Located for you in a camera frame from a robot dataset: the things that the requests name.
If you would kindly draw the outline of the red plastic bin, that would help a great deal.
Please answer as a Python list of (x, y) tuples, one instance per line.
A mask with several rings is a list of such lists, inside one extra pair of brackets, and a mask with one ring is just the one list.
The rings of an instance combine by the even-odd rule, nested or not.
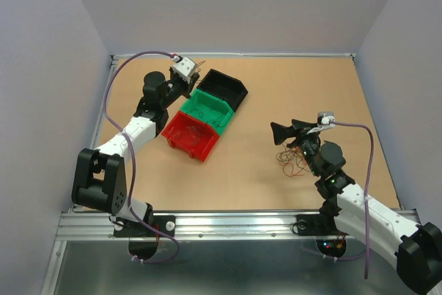
[(220, 136), (208, 124), (178, 111), (161, 135), (169, 146), (185, 152), (190, 158), (204, 162)]

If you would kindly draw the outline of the green plastic bin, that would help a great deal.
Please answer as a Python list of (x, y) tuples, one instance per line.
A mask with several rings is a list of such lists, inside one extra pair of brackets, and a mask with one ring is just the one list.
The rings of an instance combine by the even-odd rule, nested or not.
[(205, 124), (210, 125), (221, 136), (235, 112), (222, 99), (195, 89), (180, 110)]

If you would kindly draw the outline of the black plastic bin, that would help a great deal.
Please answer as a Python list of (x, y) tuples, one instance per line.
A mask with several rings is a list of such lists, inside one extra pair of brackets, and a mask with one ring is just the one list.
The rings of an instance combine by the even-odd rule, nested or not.
[(211, 69), (204, 76), (197, 89), (224, 100), (234, 112), (248, 95), (247, 88), (239, 79), (215, 69)]

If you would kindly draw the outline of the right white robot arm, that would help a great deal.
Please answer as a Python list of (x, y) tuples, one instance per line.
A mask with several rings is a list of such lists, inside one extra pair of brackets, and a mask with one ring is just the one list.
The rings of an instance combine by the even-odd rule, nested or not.
[(414, 222), (368, 194), (343, 170), (346, 160), (339, 145), (321, 141), (321, 131), (339, 123), (331, 113), (321, 113), (315, 123), (292, 120), (291, 125), (271, 123), (273, 141), (297, 150), (324, 198), (318, 225), (326, 233), (336, 230), (365, 245), (365, 262), (371, 252), (382, 256), (399, 278), (417, 294), (427, 294), (441, 282), (441, 230), (431, 222)]

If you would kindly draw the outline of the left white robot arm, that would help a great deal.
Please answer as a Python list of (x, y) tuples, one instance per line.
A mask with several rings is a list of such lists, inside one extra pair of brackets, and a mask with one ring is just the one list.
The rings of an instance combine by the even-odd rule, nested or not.
[(144, 76), (143, 96), (128, 124), (101, 146), (81, 150), (75, 168), (72, 202), (128, 220), (140, 236), (153, 230), (153, 207), (133, 197), (135, 181), (127, 186), (126, 165), (136, 165), (136, 151), (165, 127), (167, 108), (181, 96), (189, 99), (200, 78), (197, 72), (186, 79), (172, 68), (169, 72), (169, 80), (158, 71)]

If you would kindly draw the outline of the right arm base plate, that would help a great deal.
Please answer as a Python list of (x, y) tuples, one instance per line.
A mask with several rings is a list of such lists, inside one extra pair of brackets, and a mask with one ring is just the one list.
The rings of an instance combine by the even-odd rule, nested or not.
[(318, 210), (318, 213), (302, 213), (295, 216), (295, 223), (291, 226), (294, 234), (299, 236), (337, 236), (343, 235), (342, 231), (336, 228), (334, 218), (338, 215), (340, 208), (336, 205), (325, 202)]

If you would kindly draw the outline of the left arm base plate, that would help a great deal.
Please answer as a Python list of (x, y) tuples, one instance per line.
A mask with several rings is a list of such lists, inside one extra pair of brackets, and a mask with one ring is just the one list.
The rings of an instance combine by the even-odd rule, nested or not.
[[(138, 222), (109, 216), (108, 220), (114, 226), (113, 236), (115, 238), (153, 238), (159, 237), (155, 232), (147, 229)], [(169, 236), (175, 235), (175, 216), (155, 216), (151, 225), (158, 231)]]

